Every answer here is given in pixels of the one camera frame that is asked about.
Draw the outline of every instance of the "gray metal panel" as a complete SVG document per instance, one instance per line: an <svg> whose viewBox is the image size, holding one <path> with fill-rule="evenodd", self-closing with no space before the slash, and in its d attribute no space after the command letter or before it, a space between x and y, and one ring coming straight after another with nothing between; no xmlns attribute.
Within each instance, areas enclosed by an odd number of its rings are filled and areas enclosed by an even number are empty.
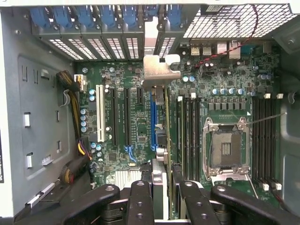
<svg viewBox="0 0 300 225"><path fill-rule="evenodd" d="M5 151L10 153L14 215L39 191L56 181L63 165L77 153L70 108L58 107L61 93L57 86L52 87L51 79L42 79L39 72L38 83L34 83L33 77L33 69L47 69L49 75L64 69L73 73L71 61L49 53L50 48L30 34L31 23L23 17L26 13L22 8L1 12L9 135L9 148L6 146ZM23 81L22 65L29 67L27 82ZM58 123L56 110L61 117ZM24 112L30 112L32 126L29 128L24 127ZM61 153L56 152L57 141L62 142ZM33 168L27 169L26 154L30 152ZM54 161L43 167L41 158L49 154Z"/></svg>

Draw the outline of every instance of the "motherboard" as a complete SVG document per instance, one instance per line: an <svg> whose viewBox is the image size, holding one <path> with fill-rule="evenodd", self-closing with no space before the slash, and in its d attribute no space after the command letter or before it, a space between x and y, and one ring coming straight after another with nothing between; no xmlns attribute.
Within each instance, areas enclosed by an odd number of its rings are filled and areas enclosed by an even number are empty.
<svg viewBox="0 0 300 225"><path fill-rule="evenodd" d="M256 121L279 111L276 102L282 94L274 74L279 54L251 51L239 59L205 58L181 50L174 69L181 77L164 89L172 163L182 165L185 179L199 181L207 189L225 183L255 195L252 178L258 197L277 204L261 186L267 183L265 178L279 176L275 167L279 118ZM86 80L86 91L80 93L81 133L89 140L93 184L123 186L124 176L140 177L140 165L155 158L157 149L166 148L165 105L143 88L143 62L76 66ZM271 144L262 146L262 129L269 132L265 135ZM261 172L261 166L269 167Z"/></svg>

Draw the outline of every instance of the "sticker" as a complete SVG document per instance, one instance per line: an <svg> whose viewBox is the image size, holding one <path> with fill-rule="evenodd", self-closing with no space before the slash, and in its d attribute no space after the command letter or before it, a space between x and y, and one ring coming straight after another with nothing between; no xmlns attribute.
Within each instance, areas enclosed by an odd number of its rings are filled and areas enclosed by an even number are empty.
<svg viewBox="0 0 300 225"><path fill-rule="evenodd" d="M218 12L223 6L208 6L206 12Z"/></svg>
<svg viewBox="0 0 300 225"><path fill-rule="evenodd" d="M4 183L2 146L1 146L1 134L0 134L0 183Z"/></svg>

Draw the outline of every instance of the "blue pcie slot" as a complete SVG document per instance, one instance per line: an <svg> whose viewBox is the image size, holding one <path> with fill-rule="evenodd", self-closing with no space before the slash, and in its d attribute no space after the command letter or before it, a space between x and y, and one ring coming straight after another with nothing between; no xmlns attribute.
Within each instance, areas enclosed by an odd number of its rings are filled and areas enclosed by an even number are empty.
<svg viewBox="0 0 300 225"><path fill-rule="evenodd" d="M156 103L152 99L152 95L150 93L150 110L151 110L151 149L152 151L156 151L157 142L155 138L155 125L157 124L157 108Z"/></svg>
<svg viewBox="0 0 300 225"><path fill-rule="evenodd" d="M130 145L130 146L125 146L125 152L128 153L129 155L129 158L134 161L135 163L137 162L136 158L133 156L132 154L132 151L133 151L133 147Z"/></svg>

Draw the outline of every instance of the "white pci slot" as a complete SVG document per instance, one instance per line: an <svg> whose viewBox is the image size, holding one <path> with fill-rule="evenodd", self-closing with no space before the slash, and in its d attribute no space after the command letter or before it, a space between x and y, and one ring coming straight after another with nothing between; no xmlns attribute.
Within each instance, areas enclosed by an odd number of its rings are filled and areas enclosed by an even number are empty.
<svg viewBox="0 0 300 225"><path fill-rule="evenodd" d="M97 103L97 139L98 142L105 141L105 100L104 86L96 85L96 103Z"/></svg>

